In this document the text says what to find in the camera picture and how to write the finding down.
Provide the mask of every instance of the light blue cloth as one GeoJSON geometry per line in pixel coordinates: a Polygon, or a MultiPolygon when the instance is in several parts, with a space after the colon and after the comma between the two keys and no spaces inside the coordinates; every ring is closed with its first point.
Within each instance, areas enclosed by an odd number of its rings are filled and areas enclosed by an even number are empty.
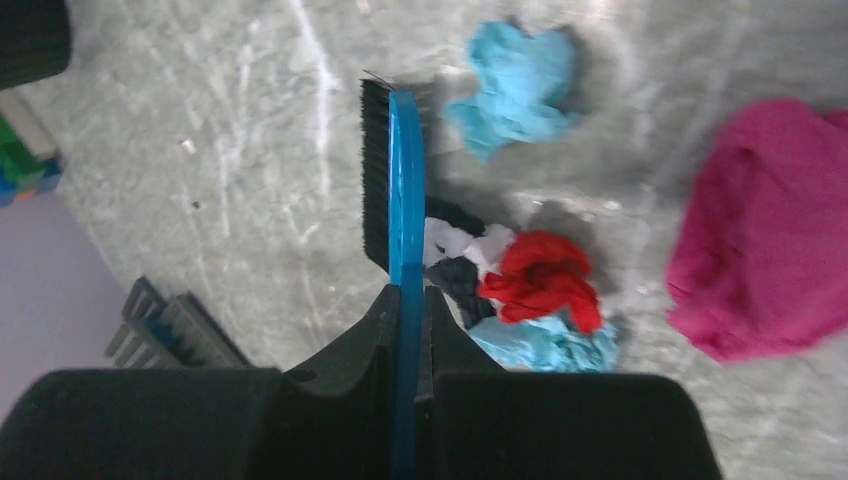
{"type": "Polygon", "coordinates": [[[574,45],[548,31],[529,37],[512,25],[483,23],[469,44],[480,91],[447,106],[468,150],[481,161],[513,141],[550,142],[577,121],[554,105],[571,90],[574,45]]]}
{"type": "Polygon", "coordinates": [[[583,335],[569,320],[557,316],[515,325],[488,317],[468,330],[490,357],[506,368],[537,372],[610,372],[618,359],[616,328],[610,322],[583,335]]]}

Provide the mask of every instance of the black bristles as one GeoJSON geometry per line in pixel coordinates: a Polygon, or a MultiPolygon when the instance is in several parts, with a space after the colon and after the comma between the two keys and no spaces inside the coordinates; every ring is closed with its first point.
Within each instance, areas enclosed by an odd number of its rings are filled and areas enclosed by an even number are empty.
{"type": "Polygon", "coordinates": [[[362,80],[362,235],[365,255],[389,271],[389,94],[379,79],[362,80]]]}

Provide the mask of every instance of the blue brush handle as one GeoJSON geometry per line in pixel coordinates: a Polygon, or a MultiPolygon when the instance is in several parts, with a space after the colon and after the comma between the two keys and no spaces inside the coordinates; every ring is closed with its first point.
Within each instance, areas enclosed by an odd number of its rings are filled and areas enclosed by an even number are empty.
{"type": "Polygon", "coordinates": [[[424,303],[424,142],[415,97],[389,95],[389,281],[400,286],[392,445],[394,478],[415,472],[415,394],[424,303]]]}

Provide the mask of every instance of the marble floor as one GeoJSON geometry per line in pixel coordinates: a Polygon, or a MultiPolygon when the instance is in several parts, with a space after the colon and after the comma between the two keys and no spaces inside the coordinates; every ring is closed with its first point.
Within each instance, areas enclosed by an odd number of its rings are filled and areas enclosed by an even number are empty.
{"type": "Polygon", "coordinates": [[[622,369],[682,382],[727,478],[848,478],[848,339],[721,367],[664,323],[690,181],[729,114],[848,105],[844,0],[68,0],[72,65],[23,93],[62,145],[60,193],[125,287],[195,291],[257,363],[290,367],[385,283],[361,253],[363,70],[429,91],[430,186],[590,249],[622,369]],[[563,142],[482,166],[441,123],[480,21],[568,27],[563,142]]]}

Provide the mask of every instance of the pink cloth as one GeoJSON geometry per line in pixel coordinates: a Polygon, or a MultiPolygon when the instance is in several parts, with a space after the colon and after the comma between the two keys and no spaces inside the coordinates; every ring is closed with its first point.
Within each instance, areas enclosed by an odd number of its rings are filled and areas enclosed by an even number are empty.
{"type": "Polygon", "coordinates": [[[719,362],[800,352],[848,325],[848,110],[753,105],[695,184],[669,323],[719,362]]]}

